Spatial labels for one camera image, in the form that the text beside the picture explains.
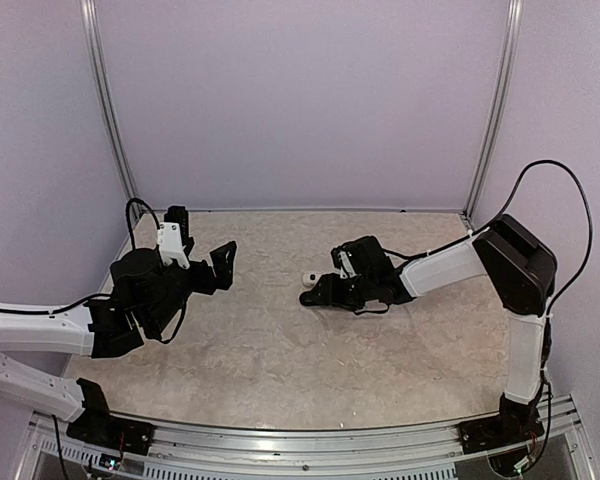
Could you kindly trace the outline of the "black oval charging case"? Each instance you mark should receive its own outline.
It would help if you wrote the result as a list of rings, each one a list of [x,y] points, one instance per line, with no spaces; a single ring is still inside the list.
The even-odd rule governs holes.
[[[330,305],[330,296],[322,287],[302,292],[299,296],[300,304],[305,307],[327,307]]]

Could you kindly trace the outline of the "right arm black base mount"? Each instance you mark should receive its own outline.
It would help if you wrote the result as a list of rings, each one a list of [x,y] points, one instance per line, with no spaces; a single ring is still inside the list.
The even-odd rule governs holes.
[[[528,403],[519,403],[502,394],[495,415],[461,422],[458,432],[463,453],[473,454],[541,437],[545,430],[538,412],[539,400],[536,396]]]

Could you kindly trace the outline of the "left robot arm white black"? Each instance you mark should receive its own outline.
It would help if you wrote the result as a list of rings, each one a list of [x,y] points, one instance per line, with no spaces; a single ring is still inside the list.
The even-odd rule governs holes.
[[[164,259],[158,249],[138,248],[111,265],[113,289],[64,307],[0,305],[0,395],[71,423],[101,445],[120,434],[100,386],[54,376],[11,358],[13,352],[52,352],[91,359],[123,357],[148,340],[168,344],[181,328],[189,297],[228,290],[235,242],[210,258]]]

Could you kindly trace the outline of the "white earbud charging case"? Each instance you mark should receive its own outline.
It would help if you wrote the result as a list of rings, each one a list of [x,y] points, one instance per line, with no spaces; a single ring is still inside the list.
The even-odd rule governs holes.
[[[302,284],[305,287],[312,288],[319,281],[320,274],[315,272],[305,272],[302,274]]]

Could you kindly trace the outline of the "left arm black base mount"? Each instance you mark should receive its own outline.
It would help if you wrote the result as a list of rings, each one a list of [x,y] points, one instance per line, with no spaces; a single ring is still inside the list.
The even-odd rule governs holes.
[[[79,378],[77,384],[83,395],[83,411],[68,423],[67,436],[121,453],[146,456],[155,427],[148,422],[113,415],[97,383]]]

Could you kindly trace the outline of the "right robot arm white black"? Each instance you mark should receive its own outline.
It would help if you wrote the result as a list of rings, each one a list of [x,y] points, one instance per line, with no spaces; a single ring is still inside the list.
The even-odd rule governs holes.
[[[531,424],[529,407],[546,380],[557,259],[514,217],[503,214],[475,232],[394,264],[378,238],[366,235],[331,251],[334,271],[317,278],[304,305],[355,315],[384,314],[394,306],[424,305],[453,290],[483,283],[499,303],[509,332],[507,376],[501,397],[512,404],[493,419],[491,433],[515,442]]]

